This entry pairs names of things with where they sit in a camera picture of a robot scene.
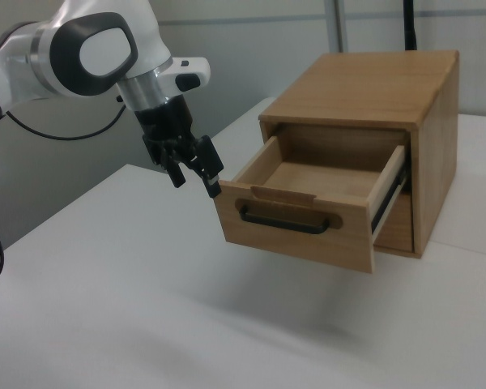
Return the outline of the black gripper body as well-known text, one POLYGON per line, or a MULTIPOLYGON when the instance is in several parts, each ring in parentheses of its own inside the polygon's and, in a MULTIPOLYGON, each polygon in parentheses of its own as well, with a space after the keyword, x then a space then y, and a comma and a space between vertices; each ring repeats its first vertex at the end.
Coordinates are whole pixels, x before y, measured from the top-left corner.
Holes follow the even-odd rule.
POLYGON ((174 152, 191 157, 194 136, 192 116, 183 96, 175 96, 153 109, 136 111, 143 142, 155 165, 166 167, 174 152))

